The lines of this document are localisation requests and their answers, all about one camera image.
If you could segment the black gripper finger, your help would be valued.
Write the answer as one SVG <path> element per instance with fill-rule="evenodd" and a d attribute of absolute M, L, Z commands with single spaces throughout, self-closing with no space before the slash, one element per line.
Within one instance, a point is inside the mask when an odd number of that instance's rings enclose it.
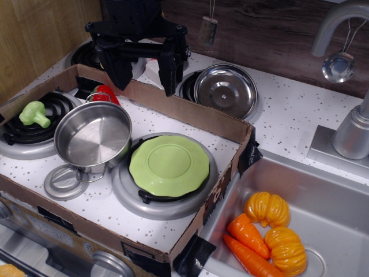
<path fill-rule="evenodd" d="M 176 88 L 182 82 L 185 63 L 185 40 L 166 39 L 160 46 L 159 77 L 166 96 L 175 94 Z"/>
<path fill-rule="evenodd" d="M 126 51 L 129 47 L 130 43 L 121 43 L 116 47 L 95 45 L 95 51 L 102 67 L 113 84 L 120 90 L 124 90 L 133 78 L 130 55 Z"/>

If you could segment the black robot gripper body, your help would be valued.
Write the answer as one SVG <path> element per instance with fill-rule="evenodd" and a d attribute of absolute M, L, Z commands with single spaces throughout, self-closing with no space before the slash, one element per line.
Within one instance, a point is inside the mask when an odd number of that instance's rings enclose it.
<path fill-rule="evenodd" d="M 162 15 L 160 1 L 105 1 L 108 18 L 89 22 L 85 31 L 104 50 L 126 57 L 172 57 L 185 62 L 189 47 L 187 28 Z"/>

